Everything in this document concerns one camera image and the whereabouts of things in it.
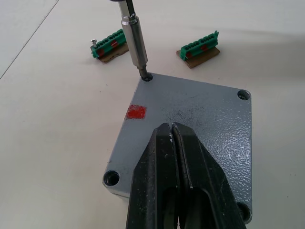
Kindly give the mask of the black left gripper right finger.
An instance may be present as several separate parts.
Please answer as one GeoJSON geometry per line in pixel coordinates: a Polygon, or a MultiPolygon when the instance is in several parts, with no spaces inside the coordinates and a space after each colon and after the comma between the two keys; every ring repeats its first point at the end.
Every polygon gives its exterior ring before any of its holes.
{"type": "Polygon", "coordinates": [[[181,182],[182,229],[244,229],[243,215],[220,165],[194,130],[173,123],[181,182]]]}

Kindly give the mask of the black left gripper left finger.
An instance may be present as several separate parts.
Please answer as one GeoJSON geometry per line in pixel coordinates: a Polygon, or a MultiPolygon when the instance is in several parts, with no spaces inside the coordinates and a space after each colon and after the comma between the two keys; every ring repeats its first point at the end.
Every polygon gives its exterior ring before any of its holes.
{"type": "Polygon", "coordinates": [[[174,139],[170,125],[163,123],[154,129],[134,169],[126,228],[177,228],[179,197],[174,139]]]}

